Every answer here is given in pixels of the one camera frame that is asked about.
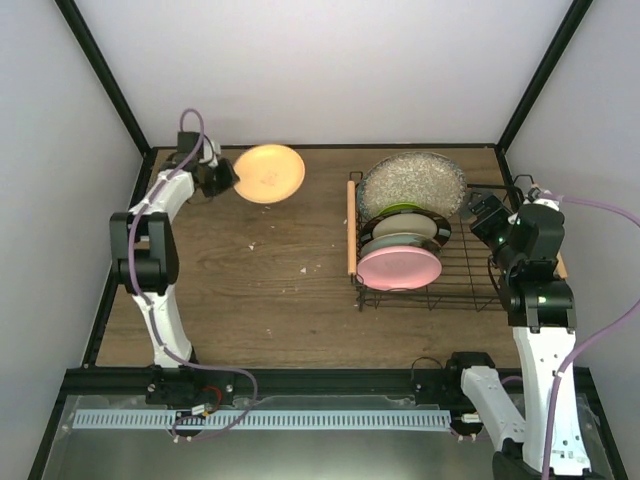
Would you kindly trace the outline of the orange plate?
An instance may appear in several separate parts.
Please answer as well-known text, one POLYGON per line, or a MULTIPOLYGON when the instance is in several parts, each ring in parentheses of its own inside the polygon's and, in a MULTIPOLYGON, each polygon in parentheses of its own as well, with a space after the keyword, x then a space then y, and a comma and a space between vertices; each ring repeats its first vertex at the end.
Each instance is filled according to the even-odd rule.
POLYGON ((305 163, 298 152, 285 145, 250 148, 235 161, 239 181, 234 190, 245 200, 273 204, 294 195, 305 179, 305 163))

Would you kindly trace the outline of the pink plate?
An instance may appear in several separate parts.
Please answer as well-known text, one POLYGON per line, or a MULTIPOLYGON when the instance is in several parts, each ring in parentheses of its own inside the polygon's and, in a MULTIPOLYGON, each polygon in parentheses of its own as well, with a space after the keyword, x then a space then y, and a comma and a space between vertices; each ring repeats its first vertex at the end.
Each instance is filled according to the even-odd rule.
POLYGON ((375 290, 412 290, 431 284, 442 270, 439 258, 423 248, 392 246, 365 255, 357 264, 356 277, 375 290))

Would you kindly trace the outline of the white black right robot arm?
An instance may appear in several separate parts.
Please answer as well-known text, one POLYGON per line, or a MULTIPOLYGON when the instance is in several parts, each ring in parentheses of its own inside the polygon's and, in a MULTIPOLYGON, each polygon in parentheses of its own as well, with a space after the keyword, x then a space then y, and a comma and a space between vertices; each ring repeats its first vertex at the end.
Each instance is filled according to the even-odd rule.
POLYGON ((466 363, 448 373, 445 393, 475 407, 494 447, 494 478, 597 479, 569 357, 576 345, 574 295, 557 271, 565 217, 540 197, 511 211, 486 190, 471 191, 465 211, 500 272, 496 289, 521 363, 524 407, 514 405, 488 364, 466 363))

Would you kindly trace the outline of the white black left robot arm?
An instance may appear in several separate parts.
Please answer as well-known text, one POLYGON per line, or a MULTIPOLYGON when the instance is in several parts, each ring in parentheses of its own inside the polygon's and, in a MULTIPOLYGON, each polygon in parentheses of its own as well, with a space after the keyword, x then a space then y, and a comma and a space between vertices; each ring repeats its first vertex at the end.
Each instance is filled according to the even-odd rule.
POLYGON ((144 318, 155 366, 195 367, 198 363, 176 300, 180 260, 173 221, 197 191, 214 198, 238 181, 226 158, 196 161, 183 169, 167 163, 137 204, 110 218, 111 272, 144 318))

